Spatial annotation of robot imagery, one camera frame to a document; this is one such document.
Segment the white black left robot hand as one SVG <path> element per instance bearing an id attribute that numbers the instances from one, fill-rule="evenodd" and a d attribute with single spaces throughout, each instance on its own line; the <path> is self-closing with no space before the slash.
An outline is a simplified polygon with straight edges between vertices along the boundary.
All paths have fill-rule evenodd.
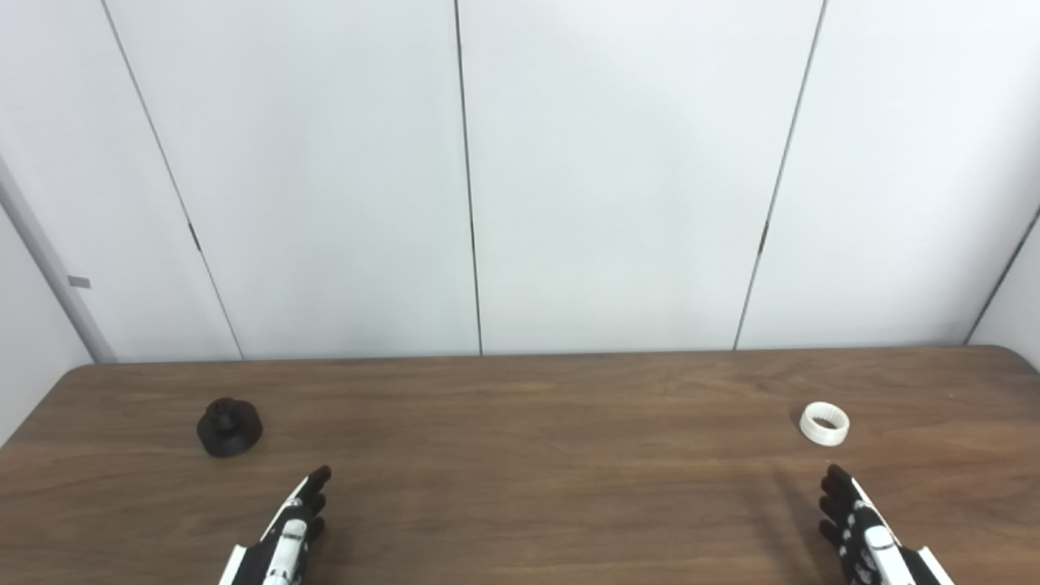
<path id="1" fill-rule="evenodd" d="M 256 544 L 237 545 L 224 564 L 219 584 L 301 584 L 310 546 L 324 530 L 323 488 L 330 466 L 307 475 L 287 495 Z"/>

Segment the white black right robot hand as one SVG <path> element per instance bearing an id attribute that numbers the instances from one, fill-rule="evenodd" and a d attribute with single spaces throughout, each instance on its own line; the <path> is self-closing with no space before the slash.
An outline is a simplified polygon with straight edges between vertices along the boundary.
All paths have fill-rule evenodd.
<path id="1" fill-rule="evenodd" d="M 903 546 L 865 490 L 841 466 L 821 478 L 821 536 L 839 559 L 847 584 L 951 584 L 931 549 Z"/>

